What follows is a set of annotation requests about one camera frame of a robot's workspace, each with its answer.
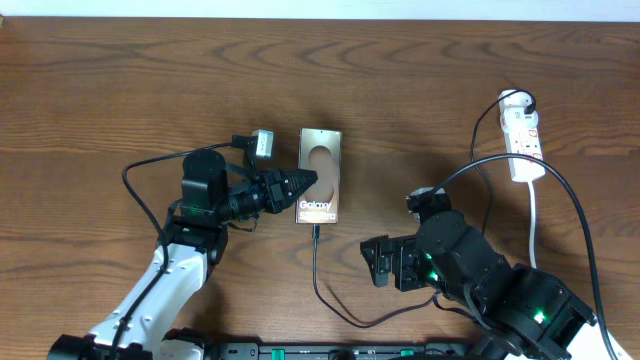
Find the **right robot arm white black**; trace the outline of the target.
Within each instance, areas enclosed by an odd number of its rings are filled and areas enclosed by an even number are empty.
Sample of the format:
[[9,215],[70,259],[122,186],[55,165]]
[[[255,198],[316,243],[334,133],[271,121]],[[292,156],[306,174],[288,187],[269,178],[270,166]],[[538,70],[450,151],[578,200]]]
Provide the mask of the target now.
[[618,359],[595,311],[559,278],[511,265],[455,210],[422,220],[413,235],[361,243],[375,286],[430,287],[465,308],[503,352],[530,359]]

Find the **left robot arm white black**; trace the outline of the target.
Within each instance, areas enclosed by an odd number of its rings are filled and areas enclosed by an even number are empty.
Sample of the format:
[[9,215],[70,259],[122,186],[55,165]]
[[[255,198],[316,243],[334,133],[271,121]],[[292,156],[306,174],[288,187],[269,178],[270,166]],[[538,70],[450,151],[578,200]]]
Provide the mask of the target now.
[[318,180],[313,170],[259,171],[255,153],[245,164],[225,161],[214,148],[185,154],[182,196],[154,226],[157,248],[125,299],[87,335],[61,335],[47,356],[61,360],[217,359],[217,345],[174,320],[220,263],[228,230],[260,213],[291,207]]

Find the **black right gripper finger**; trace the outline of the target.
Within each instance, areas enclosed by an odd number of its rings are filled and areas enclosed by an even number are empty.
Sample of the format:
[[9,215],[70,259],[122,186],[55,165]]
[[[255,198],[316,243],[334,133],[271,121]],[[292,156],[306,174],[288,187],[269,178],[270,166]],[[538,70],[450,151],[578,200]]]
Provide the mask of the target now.
[[362,241],[360,252],[368,265],[373,265],[377,260],[390,252],[390,238],[388,235],[380,235]]
[[388,285],[391,267],[391,261],[388,259],[382,259],[378,262],[374,261],[369,264],[369,270],[374,286],[380,288]]

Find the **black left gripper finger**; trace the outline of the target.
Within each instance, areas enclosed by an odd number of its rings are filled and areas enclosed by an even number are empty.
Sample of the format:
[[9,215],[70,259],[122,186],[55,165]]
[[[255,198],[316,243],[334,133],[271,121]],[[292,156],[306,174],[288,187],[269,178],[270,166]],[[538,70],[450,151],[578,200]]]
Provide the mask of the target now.
[[285,188],[291,193],[304,193],[318,180],[314,170],[282,169],[281,175]]
[[289,190],[284,187],[281,188],[281,199],[279,200],[279,209],[280,211],[284,211],[286,209],[291,208],[296,204],[299,198],[301,198],[306,192],[306,189],[303,190]]

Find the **gold Galaxy smartphone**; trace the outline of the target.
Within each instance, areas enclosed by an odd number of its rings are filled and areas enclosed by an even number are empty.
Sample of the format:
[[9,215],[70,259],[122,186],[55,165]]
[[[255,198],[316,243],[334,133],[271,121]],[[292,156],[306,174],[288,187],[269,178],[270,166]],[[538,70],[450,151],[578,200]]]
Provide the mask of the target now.
[[339,216],[342,133],[300,130],[300,169],[313,170],[318,180],[298,199],[297,224],[336,224]]

